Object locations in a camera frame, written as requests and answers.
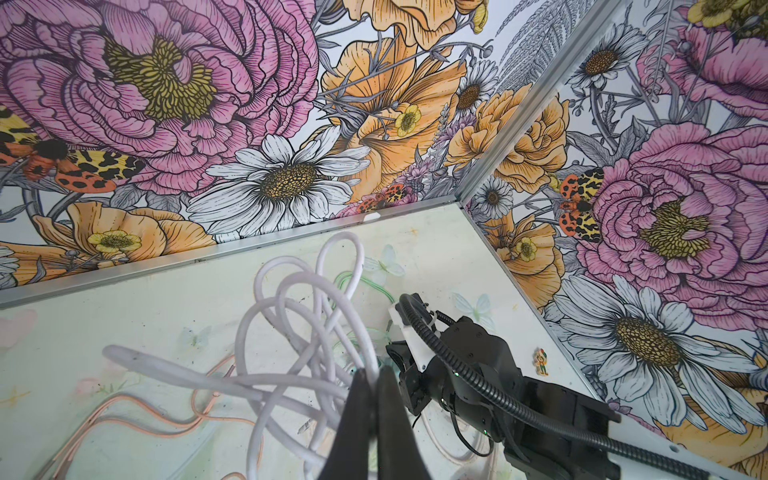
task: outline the copper-colored wire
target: copper-colored wire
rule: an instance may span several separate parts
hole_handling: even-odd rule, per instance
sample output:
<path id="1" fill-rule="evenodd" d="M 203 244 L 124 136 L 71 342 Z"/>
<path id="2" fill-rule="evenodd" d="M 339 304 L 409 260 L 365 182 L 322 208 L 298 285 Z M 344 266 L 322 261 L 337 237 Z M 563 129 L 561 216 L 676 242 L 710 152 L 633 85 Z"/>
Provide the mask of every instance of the copper-colored wire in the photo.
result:
<path id="1" fill-rule="evenodd" d="M 211 370 L 208 371 L 206 376 L 213 375 L 221 366 L 226 364 L 227 362 L 231 361 L 234 358 L 234 355 L 227 356 L 226 358 L 222 359 L 218 364 L 215 365 Z M 224 374 L 225 377 L 231 376 L 232 372 L 235 369 L 235 365 L 231 365 L 230 368 L 227 370 L 227 373 Z M 67 475 L 67 471 L 69 470 L 69 466 L 74 461 L 74 456 L 79 450 L 79 448 L 82 446 L 83 441 L 85 440 L 86 435 L 94 429 L 97 425 L 100 425 L 102 423 L 113 423 L 117 425 L 126 426 L 129 429 L 132 429 L 139 433 L 144 433 L 147 435 L 151 435 L 153 437 L 162 438 L 162 439 L 172 439 L 176 437 L 181 437 L 183 435 L 187 435 L 191 433 L 193 430 L 197 429 L 203 421 L 210 420 L 212 422 L 241 422 L 246 423 L 248 425 L 255 425 L 254 422 L 251 422 L 248 419 L 242 419 L 238 417 L 217 417 L 217 416 L 211 416 L 208 415 L 208 413 L 213 409 L 214 404 L 216 403 L 219 393 L 213 392 L 210 400 L 205 405 L 205 408 L 203 411 L 197 410 L 197 407 L 195 406 L 195 400 L 197 398 L 198 390 L 192 391 L 192 396 L 190 398 L 190 405 L 192 407 L 192 412 L 195 415 L 194 420 L 190 422 L 175 422 L 174 420 L 171 420 L 169 418 L 166 418 L 162 414 L 160 414 L 157 410 L 153 409 L 151 406 L 149 406 L 147 403 L 144 403 L 143 401 L 130 396 L 126 395 L 124 393 L 117 394 L 116 396 L 113 396 L 106 401 L 104 401 L 101 405 L 99 405 L 86 419 L 85 421 L 80 425 L 80 427 L 72 434 L 72 436 L 69 438 L 69 440 L 64 444 L 61 449 L 59 449 L 58 452 L 56 452 L 56 455 L 45 465 L 45 467 L 37 474 L 35 477 L 35 480 L 41 479 L 47 470 L 52 467 L 57 460 L 60 459 L 61 455 L 64 454 L 64 458 L 59 462 L 56 469 L 54 470 L 53 479 L 54 480 L 64 480 L 64 478 Z M 113 418 L 98 418 L 101 413 L 103 413 L 106 409 L 108 409 L 111 405 L 121 402 L 121 401 L 128 401 L 131 403 L 134 403 L 136 406 L 143 409 L 145 412 L 152 415 L 154 418 L 160 420 L 161 422 L 171 425 L 174 427 L 182 428 L 184 430 L 180 432 L 152 432 L 151 430 L 144 429 L 138 425 L 135 425 L 127 420 L 123 419 L 113 419 Z M 264 442 L 261 442 L 261 449 L 259 450 L 259 457 L 257 460 L 257 465 L 261 463 L 261 455 L 263 453 L 263 447 Z M 228 478 L 238 478 L 239 480 L 246 480 L 245 476 L 238 472 L 232 472 L 224 476 L 221 480 L 227 480 Z"/>

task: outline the floral wallpaper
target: floral wallpaper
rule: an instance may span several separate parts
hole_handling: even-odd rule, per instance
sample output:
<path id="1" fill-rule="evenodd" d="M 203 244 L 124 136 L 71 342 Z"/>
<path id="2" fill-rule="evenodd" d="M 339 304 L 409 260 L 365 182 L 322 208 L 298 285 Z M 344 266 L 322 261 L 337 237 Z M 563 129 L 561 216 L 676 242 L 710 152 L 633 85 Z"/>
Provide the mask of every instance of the floral wallpaper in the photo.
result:
<path id="1" fill-rule="evenodd" d="M 3 2 L 0 288 L 450 194 L 593 2 Z"/>
<path id="2" fill-rule="evenodd" d="M 635 2 L 467 208 L 594 390 L 768 478 L 768 2 Z M 525 94 L 449 143 L 483 152 Z"/>

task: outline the white rope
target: white rope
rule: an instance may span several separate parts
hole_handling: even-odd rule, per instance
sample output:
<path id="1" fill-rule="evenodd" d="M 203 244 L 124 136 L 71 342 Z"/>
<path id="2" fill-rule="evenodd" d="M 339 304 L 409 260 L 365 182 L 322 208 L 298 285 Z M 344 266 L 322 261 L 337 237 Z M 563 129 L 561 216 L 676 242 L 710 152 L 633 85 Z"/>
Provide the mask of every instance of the white rope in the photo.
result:
<path id="1" fill-rule="evenodd" d="M 325 256 L 330 248 L 341 240 L 349 240 L 354 243 L 356 251 L 352 278 L 344 292 L 323 277 Z M 278 257 L 265 263 L 259 269 L 253 282 L 253 295 L 256 303 L 243 315 L 235 336 L 236 376 L 230 378 L 205 376 L 203 373 L 195 372 L 156 356 L 117 345 L 105 347 L 103 354 L 129 370 L 161 382 L 188 389 L 215 390 L 246 399 L 257 415 L 256 425 L 253 427 L 247 450 L 247 480 L 258 479 L 257 458 L 264 429 L 304 461 L 305 477 L 307 480 L 311 480 L 313 467 L 322 467 L 326 461 L 325 457 L 317 453 L 317 448 L 326 434 L 326 429 L 335 430 L 338 428 L 348 388 L 352 383 L 351 375 L 333 360 L 333 344 L 336 341 L 332 336 L 338 337 L 356 368 L 366 369 L 371 387 L 376 386 L 376 380 L 379 377 L 378 360 L 373 343 L 351 301 L 362 276 L 364 261 L 365 254 L 360 239 L 353 233 L 342 232 L 331 237 L 323 245 L 317 256 L 314 271 L 303 260 L 296 257 Z M 263 281 L 266 274 L 276 266 L 285 264 L 297 266 L 301 271 L 286 276 L 277 287 L 275 296 L 266 298 L 263 294 Z M 313 308 L 311 310 L 288 297 L 290 288 L 297 284 L 312 286 Z M 331 308 L 332 302 L 336 305 L 335 308 Z M 293 330 L 288 321 L 288 310 L 298 314 L 312 326 L 312 334 L 309 339 L 302 338 Z M 285 374 L 251 374 L 248 372 L 245 354 L 246 337 L 253 319 L 259 314 L 263 315 L 270 325 L 288 340 L 293 350 L 299 355 L 299 358 Z M 349 341 L 339 324 L 342 315 L 355 335 L 359 344 L 359 351 Z M 311 377 L 299 374 L 305 367 L 309 368 Z M 264 385 L 275 388 L 272 392 L 255 388 Z M 284 393 L 289 387 L 314 390 L 320 409 L 285 396 Z M 299 443 L 272 418 L 272 412 L 277 406 L 316 421 L 317 425 L 308 445 Z"/>

